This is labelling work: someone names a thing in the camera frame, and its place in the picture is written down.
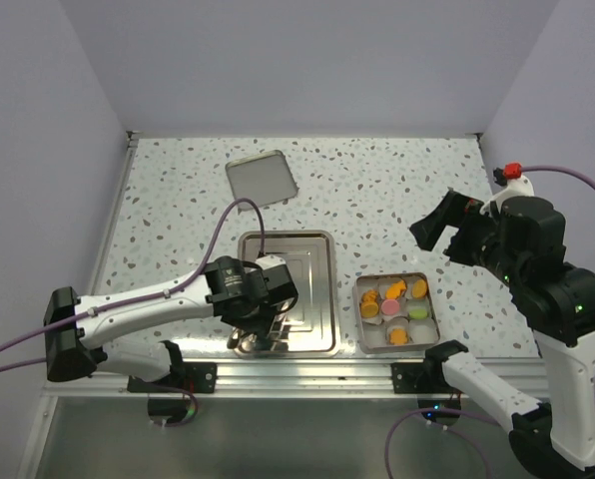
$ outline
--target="tray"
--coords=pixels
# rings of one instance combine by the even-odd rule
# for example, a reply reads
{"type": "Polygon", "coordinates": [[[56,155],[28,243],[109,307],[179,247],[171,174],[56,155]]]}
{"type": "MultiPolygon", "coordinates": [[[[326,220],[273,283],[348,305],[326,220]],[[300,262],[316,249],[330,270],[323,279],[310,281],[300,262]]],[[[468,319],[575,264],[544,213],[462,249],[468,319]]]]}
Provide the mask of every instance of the tray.
{"type": "MultiPolygon", "coordinates": [[[[285,154],[280,150],[234,160],[227,163],[226,171],[234,197],[249,198],[259,207],[281,202],[298,194],[296,180],[285,154]]],[[[240,203],[238,208],[250,210],[252,206],[240,203]]]]}
{"type": "MultiPolygon", "coordinates": [[[[358,330],[358,344],[359,348],[366,354],[380,354],[388,352],[408,352],[408,351],[421,351],[428,349],[429,347],[437,344],[440,339],[439,327],[437,325],[437,318],[435,316],[435,309],[431,299],[430,286],[428,287],[428,293],[423,299],[412,299],[410,292],[412,285],[418,280],[423,279],[428,284],[428,277],[421,272],[405,272],[399,274],[373,274],[360,276],[355,281],[353,288],[353,301],[355,304],[355,314],[357,316],[357,330],[358,330]],[[379,291],[380,296],[384,297],[385,288],[403,279],[408,285],[408,290],[404,295],[403,299],[400,300],[401,311],[394,316],[396,318],[390,321],[384,321],[381,324],[370,324],[362,319],[359,304],[362,295],[370,289],[376,289],[379,291]],[[420,307],[423,306],[428,311],[427,319],[409,319],[407,317],[407,311],[409,307],[420,307]],[[411,327],[417,327],[421,324],[426,326],[428,331],[432,330],[433,337],[429,340],[415,342],[413,335],[411,334],[411,327]],[[387,341],[388,329],[392,326],[399,325],[404,327],[408,333],[410,342],[405,345],[392,345],[387,341]]],[[[384,319],[390,316],[384,316],[382,313],[378,315],[378,318],[384,319]]]]}
{"type": "MultiPolygon", "coordinates": [[[[268,339],[242,339],[246,357],[330,357],[339,349],[334,240],[327,232],[268,232],[266,253],[287,261],[299,292],[296,306],[277,321],[268,339]]],[[[260,233],[240,237],[239,257],[254,261],[260,233]]]]}

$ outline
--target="container with toys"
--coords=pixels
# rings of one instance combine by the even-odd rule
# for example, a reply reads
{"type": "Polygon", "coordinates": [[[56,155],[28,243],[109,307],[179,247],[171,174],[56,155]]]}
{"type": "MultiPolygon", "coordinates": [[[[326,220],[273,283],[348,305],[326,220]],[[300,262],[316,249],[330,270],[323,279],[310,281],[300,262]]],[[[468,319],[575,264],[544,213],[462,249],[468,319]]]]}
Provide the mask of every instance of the container with toys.
{"type": "Polygon", "coordinates": [[[366,354],[420,351],[439,342],[425,274],[360,276],[353,297],[358,343],[366,354]]]}

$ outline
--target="white wall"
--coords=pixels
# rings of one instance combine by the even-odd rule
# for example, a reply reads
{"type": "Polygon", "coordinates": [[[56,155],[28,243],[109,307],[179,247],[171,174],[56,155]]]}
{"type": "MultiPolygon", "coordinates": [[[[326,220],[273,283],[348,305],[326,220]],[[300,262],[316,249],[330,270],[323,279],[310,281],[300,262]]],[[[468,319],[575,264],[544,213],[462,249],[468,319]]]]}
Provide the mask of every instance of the white wall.
{"type": "Polygon", "coordinates": [[[557,0],[62,0],[127,129],[482,132],[557,0]]]}
{"type": "MultiPolygon", "coordinates": [[[[51,291],[83,288],[124,132],[57,0],[0,0],[0,343],[42,325],[51,291]]],[[[44,354],[42,339],[0,364],[44,354]]],[[[44,368],[0,374],[0,478],[15,476],[44,368]]]]}
{"type": "MultiPolygon", "coordinates": [[[[595,0],[561,0],[483,136],[489,170],[509,162],[575,168],[595,179],[595,0]]],[[[595,193],[534,173],[536,193],[567,218],[571,262],[595,271],[595,193]]]]}

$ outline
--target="terrazzo tabletop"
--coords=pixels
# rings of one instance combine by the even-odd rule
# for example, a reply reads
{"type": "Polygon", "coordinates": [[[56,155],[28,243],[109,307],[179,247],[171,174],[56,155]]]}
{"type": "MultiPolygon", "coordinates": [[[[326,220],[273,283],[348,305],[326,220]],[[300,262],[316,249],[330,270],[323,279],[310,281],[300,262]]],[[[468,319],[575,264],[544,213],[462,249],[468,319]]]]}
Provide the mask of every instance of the terrazzo tabletop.
{"type": "MultiPolygon", "coordinates": [[[[141,139],[97,293],[171,279],[194,268],[223,209],[233,200],[225,164],[269,150],[287,157],[299,192],[263,208],[268,230],[325,230],[335,240],[341,345],[334,358],[364,358],[356,344],[352,286],[360,274],[421,271],[428,276],[444,340],[479,357],[534,357],[537,350],[510,294],[482,268],[420,250],[408,226],[430,213],[448,188],[491,195],[475,139],[193,138],[141,139]]],[[[238,239],[258,228],[253,212],[233,211],[213,258],[237,255],[238,239]]],[[[131,334],[173,339],[186,358],[231,358],[231,328],[189,319],[131,334]]],[[[401,357],[402,354],[379,357],[401,357]]]]}

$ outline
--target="yellow object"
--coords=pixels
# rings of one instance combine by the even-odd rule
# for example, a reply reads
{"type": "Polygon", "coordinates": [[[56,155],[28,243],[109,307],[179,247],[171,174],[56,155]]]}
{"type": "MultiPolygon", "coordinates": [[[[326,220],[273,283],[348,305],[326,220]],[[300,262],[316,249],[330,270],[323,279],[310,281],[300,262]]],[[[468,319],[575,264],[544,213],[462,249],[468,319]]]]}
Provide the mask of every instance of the yellow object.
{"type": "Polygon", "coordinates": [[[413,297],[415,299],[421,299],[428,293],[428,284],[423,279],[419,279],[413,285],[413,297]]]}
{"type": "Polygon", "coordinates": [[[361,296],[361,302],[369,302],[369,301],[376,302],[377,296],[378,296],[377,291],[374,289],[370,289],[361,296]]]}
{"type": "Polygon", "coordinates": [[[388,335],[388,342],[394,346],[403,346],[408,343],[408,334],[401,328],[394,329],[388,335]]]}
{"type": "Polygon", "coordinates": [[[379,313],[379,306],[375,301],[364,301],[359,306],[361,317],[376,317],[379,313]]]}
{"type": "Polygon", "coordinates": [[[386,290],[386,299],[399,299],[400,296],[406,291],[406,283],[404,280],[398,281],[392,284],[389,289],[386,290]]]}

